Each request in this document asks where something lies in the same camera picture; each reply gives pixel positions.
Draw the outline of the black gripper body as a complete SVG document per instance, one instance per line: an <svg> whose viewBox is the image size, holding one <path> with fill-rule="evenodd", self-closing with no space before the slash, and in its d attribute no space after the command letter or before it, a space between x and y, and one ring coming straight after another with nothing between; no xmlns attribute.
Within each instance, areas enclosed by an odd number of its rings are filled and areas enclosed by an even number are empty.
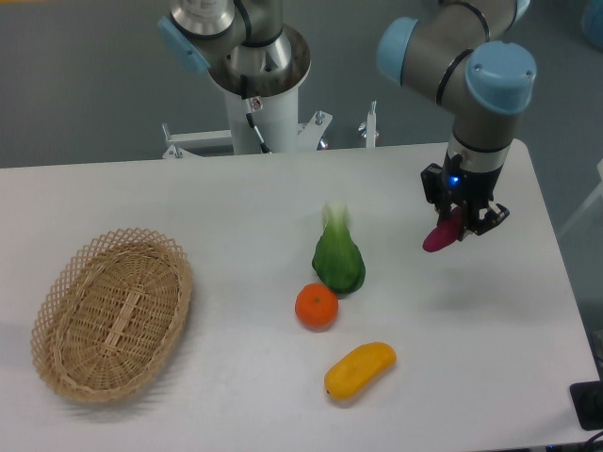
<svg viewBox="0 0 603 452"><path fill-rule="evenodd" d="M428 203L435 212L452 203L463 202L485 210L494 203L494 190L502 170L502 151L447 151L444 163L431 163L421 171L420 178Z"/></svg>

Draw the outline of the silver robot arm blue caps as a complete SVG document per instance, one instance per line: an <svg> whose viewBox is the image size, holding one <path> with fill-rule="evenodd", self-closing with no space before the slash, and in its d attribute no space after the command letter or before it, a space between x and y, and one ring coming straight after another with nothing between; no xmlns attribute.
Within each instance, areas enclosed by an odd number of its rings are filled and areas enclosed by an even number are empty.
<svg viewBox="0 0 603 452"><path fill-rule="evenodd" d="M448 241L496 228L508 209L494 200L537 70L523 47L501 35L525 1L444 1L421 24L399 18L377 48L379 71L454 117L442 164L421 180ZM317 147L315 124L298 124L298 89L309 73L305 39L279 1L175 1L158 22L161 38L188 70L222 90L235 152L292 153Z"/></svg>

